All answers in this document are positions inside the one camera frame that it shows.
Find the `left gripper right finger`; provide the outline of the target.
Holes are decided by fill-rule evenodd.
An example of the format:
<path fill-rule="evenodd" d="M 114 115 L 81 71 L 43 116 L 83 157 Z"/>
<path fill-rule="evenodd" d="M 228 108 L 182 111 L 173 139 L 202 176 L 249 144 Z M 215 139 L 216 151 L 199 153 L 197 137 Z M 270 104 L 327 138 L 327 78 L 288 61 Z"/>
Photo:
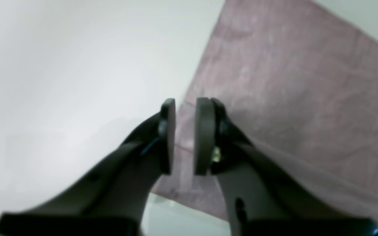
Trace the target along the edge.
<path fill-rule="evenodd" d="M 319 200 L 254 147 L 216 98 L 196 101 L 194 173 L 216 177 L 233 236 L 378 236 Z"/>

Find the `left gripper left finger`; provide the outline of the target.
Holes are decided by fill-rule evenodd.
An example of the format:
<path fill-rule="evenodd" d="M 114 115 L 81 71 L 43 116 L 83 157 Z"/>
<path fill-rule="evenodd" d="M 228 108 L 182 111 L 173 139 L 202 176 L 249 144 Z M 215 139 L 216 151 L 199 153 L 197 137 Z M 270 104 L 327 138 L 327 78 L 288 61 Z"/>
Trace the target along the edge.
<path fill-rule="evenodd" d="M 0 216 L 0 236 L 138 236 L 149 193 L 172 173 L 176 105 L 166 99 L 77 182 L 46 203 Z"/>

